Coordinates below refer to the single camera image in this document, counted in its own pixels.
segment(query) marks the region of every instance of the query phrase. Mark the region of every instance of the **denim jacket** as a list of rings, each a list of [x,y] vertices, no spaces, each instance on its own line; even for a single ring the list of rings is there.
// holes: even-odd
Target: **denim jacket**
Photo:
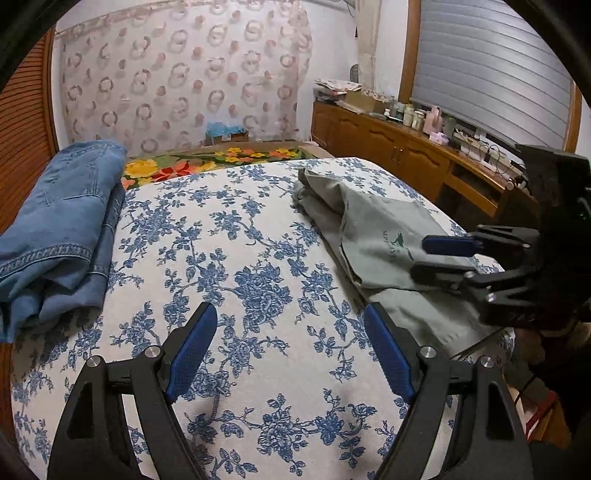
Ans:
[[[75,143],[48,164],[0,236],[0,342],[22,327],[52,327],[77,307],[102,307],[125,198],[127,150]]]

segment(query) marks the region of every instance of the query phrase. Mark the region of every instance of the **cabinet door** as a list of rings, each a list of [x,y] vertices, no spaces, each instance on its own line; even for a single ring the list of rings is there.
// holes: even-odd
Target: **cabinet door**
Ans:
[[[312,115],[312,140],[319,146],[334,155],[330,151],[330,137],[335,127],[338,111],[330,105],[320,102],[314,103],[314,114]]]
[[[330,153],[335,157],[364,158],[366,149],[365,118],[341,109],[334,135],[330,138]]]
[[[397,134],[388,125],[372,121],[367,128],[364,158],[397,175],[405,146],[405,136]]]
[[[425,198],[435,202],[450,160],[436,150],[409,141],[400,155],[397,176]]]

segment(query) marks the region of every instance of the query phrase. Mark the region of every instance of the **blue gripper pad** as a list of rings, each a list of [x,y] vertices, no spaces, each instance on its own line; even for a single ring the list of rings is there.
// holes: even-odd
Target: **blue gripper pad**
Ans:
[[[211,304],[208,305],[198,319],[191,317],[183,328],[190,326],[195,320],[197,322],[193,326],[193,330],[189,333],[170,366],[170,383],[166,389],[166,396],[172,403],[177,401],[179,396],[188,392],[203,357],[213,340],[217,329],[215,307]]]
[[[363,321],[365,322],[365,333],[374,347],[374,352],[386,380],[388,380],[390,389],[396,395],[400,395],[406,403],[411,404],[415,396],[410,380],[411,370],[400,347],[392,338],[384,320],[373,305],[365,307]]]
[[[453,257],[471,257],[482,250],[480,241],[471,236],[427,235],[421,246],[425,253]]]

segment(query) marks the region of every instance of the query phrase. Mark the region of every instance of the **metal screw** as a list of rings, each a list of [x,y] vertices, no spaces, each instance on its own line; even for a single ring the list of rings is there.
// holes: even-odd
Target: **metal screw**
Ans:
[[[145,351],[144,355],[148,358],[156,358],[160,355],[160,347],[159,346],[149,346]]]
[[[98,355],[91,356],[87,361],[86,365],[90,368],[96,367],[100,363],[100,357]]]
[[[495,361],[488,355],[481,356],[480,362],[484,368],[492,368],[495,366]]]
[[[433,358],[437,355],[437,350],[435,350],[432,346],[424,346],[421,348],[421,355],[425,358]]]

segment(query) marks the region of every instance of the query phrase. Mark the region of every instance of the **pink bottle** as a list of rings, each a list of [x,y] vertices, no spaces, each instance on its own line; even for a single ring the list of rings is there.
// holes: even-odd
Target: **pink bottle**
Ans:
[[[443,117],[441,116],[441,109],[438,106],[431,108],[425,119],[425,126],[423,132],[431,135],[433,132],[440,132],[443,129]]]

